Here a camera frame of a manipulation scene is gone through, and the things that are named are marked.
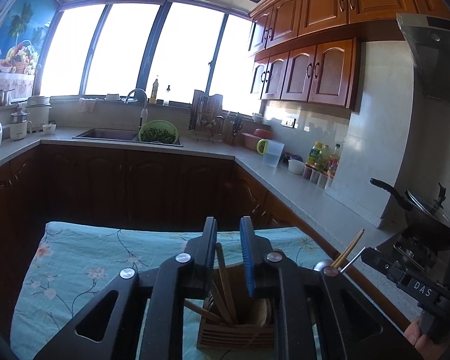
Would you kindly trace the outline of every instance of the wooden utensil holder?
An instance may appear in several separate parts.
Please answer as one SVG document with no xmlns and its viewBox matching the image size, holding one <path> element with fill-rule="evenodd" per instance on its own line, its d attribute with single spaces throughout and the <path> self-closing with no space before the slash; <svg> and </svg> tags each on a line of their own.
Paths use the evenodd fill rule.
<svg viewBox="0 0 450 360">
<path fill-rule="evenodd" d="M 202 317 L 198 331 L 197 348 L 224 350 L 273 349 L 275 344 L 275 327 L 272 320 L 272 302 L 268 302 L 268 305 L 271 306 L 262 310 L 264 312 L 251 315 L 252 310 L 260 311 L 260 307 L 257 307 L 257 302 L 260 302 L 260 300 L 248 296 L 243 264 L 229 265 L 227 271 L 238 325 L 229 326 L 224 323 L 218 324 Z M 218 269 L 214 269 L 211 276 L 219 292 L 223 294 Z M 219 314 L 215 309 L 216 306 L 210 308 L 210 296 L 204 300 L 203 308 Z M 264 323 L 260 323 L 262 327 L 251 323 L 259 323 L 259 321 L 265 321 Z"/>
</svg>

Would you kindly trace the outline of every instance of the countertop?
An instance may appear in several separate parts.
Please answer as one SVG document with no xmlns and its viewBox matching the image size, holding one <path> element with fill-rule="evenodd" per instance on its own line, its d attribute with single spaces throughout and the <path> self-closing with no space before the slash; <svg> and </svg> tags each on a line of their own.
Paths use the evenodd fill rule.
<svg viewBox="0 0 450 360">
<path fill-rule="evenodd" d="M 61 144 L 74 146 L 108 147 L 115 149 L 168 152 L 173 154 L 234 160 L 254 176 L 273 195 L 288 206 L 298 217 L 308 223 L 317 233 L 338 251 L 344 250 L 361 228 L 365 233 L 351 256 L 362 247 L 375 247 L 389 239 L 398 229 L 378 229 L 370 222 L 333 199 L 324 189 L 317 187 L 300 175 L 288 171 L 280 164 L 277 168 L 262 165 L 262 156 L 243 147 L 228 146 L 224 143 L 197 142 L 194 136 L 181 134 L 183 147 L 144 145 L 139 142 L 112 142 L 95 139 L 73 139 L 89 128 L 59 127 L 54 134 L 43 132 L 28 134 L 22 140 L 3 140 L 0 147 L 0 166 L 21 153 L 41 144 Z M 358 268 L 384 295 L 410 320 L 419 315 L 416 301 L 398 290 L 385 276 L 363 264 Z"/>
</svg>

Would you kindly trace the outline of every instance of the sink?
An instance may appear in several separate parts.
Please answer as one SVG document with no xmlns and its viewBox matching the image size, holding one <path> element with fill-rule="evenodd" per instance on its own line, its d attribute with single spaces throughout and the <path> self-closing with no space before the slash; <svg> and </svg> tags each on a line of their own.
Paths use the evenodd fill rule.
<svg viewBox="0 0 450 360">
<path fill-rule="evenodd" d="M 143 145 L 183 147 L 180 137 L 176 143 L 140 142 L 138 133 L 128 130 L 112 130 L 108 128 L 92 128 L 73 139 L 118 140 L 121 142 L 137 142 Z"/>
</svg>

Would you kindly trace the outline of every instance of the range hood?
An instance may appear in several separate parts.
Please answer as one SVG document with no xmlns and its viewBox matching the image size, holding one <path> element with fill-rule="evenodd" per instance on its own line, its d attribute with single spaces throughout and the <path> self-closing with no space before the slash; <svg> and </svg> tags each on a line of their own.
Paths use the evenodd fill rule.
<svg viewBox="0 0 450 360">
<path fill-rule="evenodd" d="M 450 103 L 450 20 L 397 14 L 426 97 Z"/>
</svg>

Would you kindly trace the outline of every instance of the fruit poster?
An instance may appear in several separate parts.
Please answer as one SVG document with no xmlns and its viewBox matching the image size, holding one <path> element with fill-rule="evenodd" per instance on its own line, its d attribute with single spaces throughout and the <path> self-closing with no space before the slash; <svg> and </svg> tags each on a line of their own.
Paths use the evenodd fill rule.
<svg viewBox="0 0 450 360">
<path fill-rule="evenodd" d="M 59 3 L 16 0 L 0 26 L 0 89 L 17 89 L 12 97 L 28 96 L 38 57 Z"/>
</svg>

